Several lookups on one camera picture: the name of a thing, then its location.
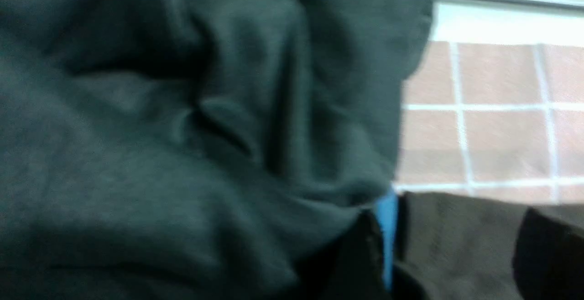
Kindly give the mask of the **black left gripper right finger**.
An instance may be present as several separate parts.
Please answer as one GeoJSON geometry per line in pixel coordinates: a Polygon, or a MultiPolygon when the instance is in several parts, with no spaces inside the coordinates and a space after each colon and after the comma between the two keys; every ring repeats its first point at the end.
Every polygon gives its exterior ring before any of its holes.
{"type": "Polygon", "coordinates": [[[528,209],[517,235],[512,269],[524,300],[582,300],[583,229],[528,209]]]}

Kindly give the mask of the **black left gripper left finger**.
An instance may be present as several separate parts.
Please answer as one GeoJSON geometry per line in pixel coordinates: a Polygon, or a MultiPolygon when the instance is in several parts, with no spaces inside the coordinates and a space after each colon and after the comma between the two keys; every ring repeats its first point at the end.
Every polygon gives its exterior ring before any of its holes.
{"type": "Polygon", "coordinates": [[[390,300],[381,227],[363,211],[343,235],[299,262],[301,292],[295,300],[390,300]]]}

